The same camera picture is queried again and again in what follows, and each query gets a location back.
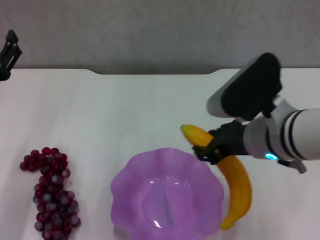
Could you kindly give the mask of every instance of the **table surface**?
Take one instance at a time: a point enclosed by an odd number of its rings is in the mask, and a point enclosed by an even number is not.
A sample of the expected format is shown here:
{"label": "table surface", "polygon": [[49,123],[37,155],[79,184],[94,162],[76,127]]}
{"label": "table surface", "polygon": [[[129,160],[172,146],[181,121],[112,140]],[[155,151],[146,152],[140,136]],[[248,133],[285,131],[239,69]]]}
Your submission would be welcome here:
{"label": "table surface", "polygon": [[[237,69],[208,75],[99,75],[84,69],[15,69],[0,83],[0,239],[40,240],[33,187],[40,173],[19,163],[32,149],[58,147],[69,158],[77,240],[127,240],[110,220],[110,183],[134,155],[163,147],[191,153],[181,124],[215,129],[231,119],[206,112],[206,100]],[[282,95],[298,109],[320,106],[320,69],[283,69]],[[320,161],[298,174],[271,160],[240,157],[251,178],[248,214],[208,240],[318,240]],[[228,185],[223,215],[228,210]]]}

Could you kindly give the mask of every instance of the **banana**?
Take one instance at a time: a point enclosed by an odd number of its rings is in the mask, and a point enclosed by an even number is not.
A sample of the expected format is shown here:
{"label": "banana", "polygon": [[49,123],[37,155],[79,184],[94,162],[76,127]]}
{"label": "banana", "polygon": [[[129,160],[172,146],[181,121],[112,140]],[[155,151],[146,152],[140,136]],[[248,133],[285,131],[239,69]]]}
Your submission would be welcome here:
{"label": "banana", "polygon": [[[192,145],[205,147],[213,139],[211,134],[194,125],[182,125],[181,131]],[[252,188],[247,171],[237,157],[227,156],[216,165],[225,176],[230,189],[229,212],[220,225],[221,229],[227,230],[249,211]]]}

